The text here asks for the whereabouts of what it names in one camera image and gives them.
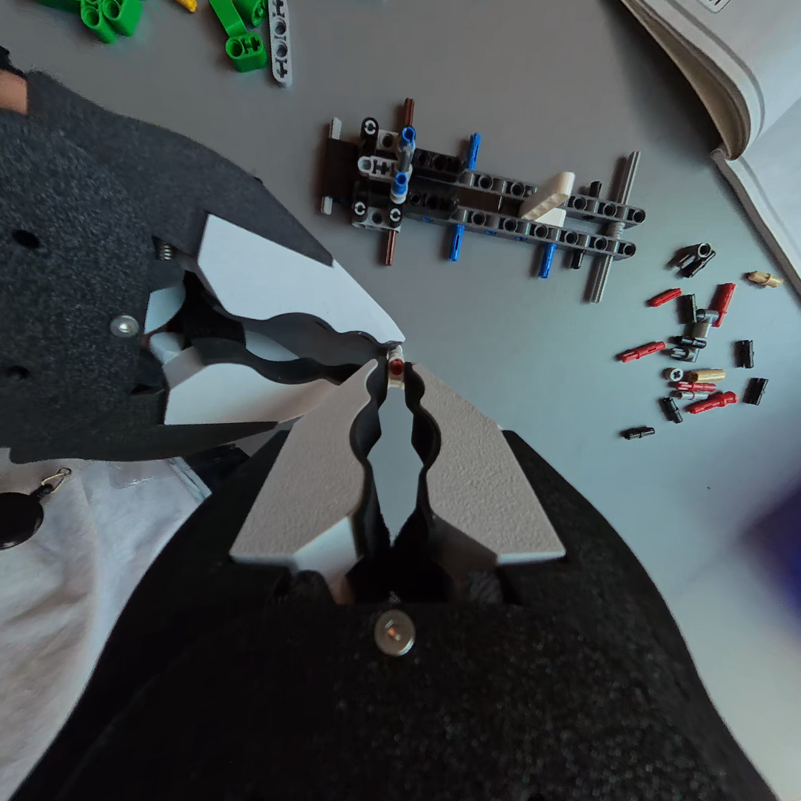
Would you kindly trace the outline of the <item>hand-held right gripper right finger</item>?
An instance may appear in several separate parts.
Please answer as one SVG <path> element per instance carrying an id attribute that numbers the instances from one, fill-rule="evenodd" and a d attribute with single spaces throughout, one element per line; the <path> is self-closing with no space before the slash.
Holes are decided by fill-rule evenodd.
<path id="1" fill-rule="evenodd" d="M 448 602 L 499 568 L 566 555 L 502 429 L 420 364 L 406 363 L 416 505 L 394 542 L 394 592 Z"/>

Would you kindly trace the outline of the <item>lego chassis assembly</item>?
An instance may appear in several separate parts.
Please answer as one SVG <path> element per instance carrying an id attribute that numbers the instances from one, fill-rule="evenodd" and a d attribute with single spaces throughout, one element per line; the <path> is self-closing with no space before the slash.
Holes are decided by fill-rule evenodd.
<path id="1" fill-rule="evenodd" d="M 460 258 L 469 233 L 535 247 L 536 275 L 543 279 L 558 252 L 566 253 L 573 269 L 595 259 L 609 267 L 635 255 L 635 244 L 624 235 L 646 220 L 646 211 L 630 203 L 638 151 L 625 159 L 622 188 L 603 198 L 601 183 L 576 189 L 569 172 L 537 186 L 479 171 L 477 133 L 458 155 L 427 149 L 419 144 L 413 113 L 413 100 L 407 98 L 400 116 L 405 125 L 398 131 L 367 116 L 357 139 L 343 138 L 336 117 L 328 127 L 321 212 L 331 215 L 341 206 L 355 228 L 384 235 L 386 264 L 393 262 L 397 237 L 410 221 L 447 229 L 452 262 Z"/>

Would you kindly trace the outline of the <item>black badge reel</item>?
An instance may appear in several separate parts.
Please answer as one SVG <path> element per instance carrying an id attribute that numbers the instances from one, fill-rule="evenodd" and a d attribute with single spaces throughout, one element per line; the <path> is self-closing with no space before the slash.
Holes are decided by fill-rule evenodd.
<path id="1" fill-rule="evenodd" d="M 1 551 L 20 546 L 37 533 L 44 520 L 44 500 L 71 475 L 72 470 L 63 467 L 29 493 L 1 492 Z"/>

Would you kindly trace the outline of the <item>green lego connector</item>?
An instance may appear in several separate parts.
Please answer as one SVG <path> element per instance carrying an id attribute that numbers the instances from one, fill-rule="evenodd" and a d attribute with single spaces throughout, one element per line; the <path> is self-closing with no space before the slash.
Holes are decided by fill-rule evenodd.
<path id="1" fill-rule="evenodd" d="M 80 17 L 85 28 L 103 43 L 119 36 L 131 37 L 139 27 L 144 10 L 141 1 L 38 1 L 55 10 Z"/>

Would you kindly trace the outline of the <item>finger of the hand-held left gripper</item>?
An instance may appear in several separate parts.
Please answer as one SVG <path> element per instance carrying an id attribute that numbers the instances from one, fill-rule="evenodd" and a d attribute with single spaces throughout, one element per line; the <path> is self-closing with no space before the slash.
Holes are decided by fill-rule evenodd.
<path id="1" fill-rule="evenodd" d="M 312 411 L 378 356 L 363 332 L 318 319 L 242 320 L 242 342 L 177 332 L 149 335 L 164 370 L 169 426 L 279 424 Z"/>
<path id="2" fill-rule="evenodd" d="M 395 321 L 336 261 L 310 256 L 208 215 L 194 262 L 213 304 L 294 354 L 380 354 L 403 345 Z"/>

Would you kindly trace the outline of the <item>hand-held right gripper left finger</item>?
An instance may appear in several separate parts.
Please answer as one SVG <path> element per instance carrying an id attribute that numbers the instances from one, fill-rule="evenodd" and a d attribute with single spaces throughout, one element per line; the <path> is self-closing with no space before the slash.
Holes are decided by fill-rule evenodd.
<path id="1" fill-rule="evenodd" d="M 317 573 L 355 601 L 351 573 L 388 551 L 368 455 L 380 437 L 387 363 L 372 359 L 288 432 L 230 550 L 234 562 Z"/>

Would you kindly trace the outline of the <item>pile of small lego pins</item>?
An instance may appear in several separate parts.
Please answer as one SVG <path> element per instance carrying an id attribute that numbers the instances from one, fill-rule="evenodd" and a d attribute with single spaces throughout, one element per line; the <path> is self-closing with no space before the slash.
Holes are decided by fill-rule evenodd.
<path id="1" fill-rule="evenodd" d="M 689 279 L 695 277 L 716 255 L 714 248 L 706 242 L 693 244 L 680 249 L 673 261 L 676 277 Z M 752 271 L 744 275 L 750 285 L 761 288 L 778 288 L 783 278 L 763 271 Z M 657 398 L 657 405 L 668 422 L 679 425 L 684 414 L 700 414 L 716 408 L 726 408 L 739 403 L 739 396 L 731 390 L 722 390 L 720 385 L 726 379 L 725 368 L 688 368 L 695 365 L 699 356 L 706 355 L 710 332 L 723 325 L 726 314 L 736 293 L 737 284 L 733 282 L 716 286 L 712 300 L 706 307 L 699 307 L 696 295 L 685 292 L 682 287 L 672 287 L 650 297 L 646 306 L 662 307 L 676 303 L 678 319 L 683 330 L 680 335 L 668 340 L 658 340 L 636 346 L 617 355 L 621 364 L 641 360 L 648 355 L 664 353 L 681 366 L 667 367 L 662 371 L 666 382 L 665 396 Z M 732 346 L 735 368 L 752 369 L 755 366 L 755 346 L 751 339 L 736 340 Z M 765 394 L 768 380 L 751 377 L 743 395 L 743 402 L 758 406 Z M 626 441 L 642 439 L 655 435 L 652 426 L 633 426 L 618 434 Z"/>

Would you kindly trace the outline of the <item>green lego beam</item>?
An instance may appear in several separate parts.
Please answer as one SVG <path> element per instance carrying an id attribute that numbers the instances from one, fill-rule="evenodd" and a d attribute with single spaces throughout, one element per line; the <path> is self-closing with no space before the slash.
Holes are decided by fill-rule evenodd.
<path id="1" fill-rule="evenodd" d="M 266 66 L 267 52 L 258 28 L 267 13 L 266 1 L 210 1 L 226 34 L 225 52 L 240 73 Z"/>

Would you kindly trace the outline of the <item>person's left forearm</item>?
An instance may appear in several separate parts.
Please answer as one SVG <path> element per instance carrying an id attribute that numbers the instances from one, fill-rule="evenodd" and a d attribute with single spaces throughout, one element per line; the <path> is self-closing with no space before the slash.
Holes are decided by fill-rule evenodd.
<path id="1" fill-rule="evenodd" d="M 0 79 L 1 111 L 9 111 L 23 116 L 28 115 L 28 82 L 26 76 L 2 69 Z"/>

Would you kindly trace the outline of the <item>grey lego beam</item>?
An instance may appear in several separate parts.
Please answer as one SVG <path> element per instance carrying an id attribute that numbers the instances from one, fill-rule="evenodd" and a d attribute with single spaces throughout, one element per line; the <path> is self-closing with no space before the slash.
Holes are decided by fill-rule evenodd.
<path id="1" fill-rule="evenodd" d="M 293 69 L 287 1 L 268 1 L 267 16 L 272 76 L 279 86 L 290 88 L 293 82 Z"/>

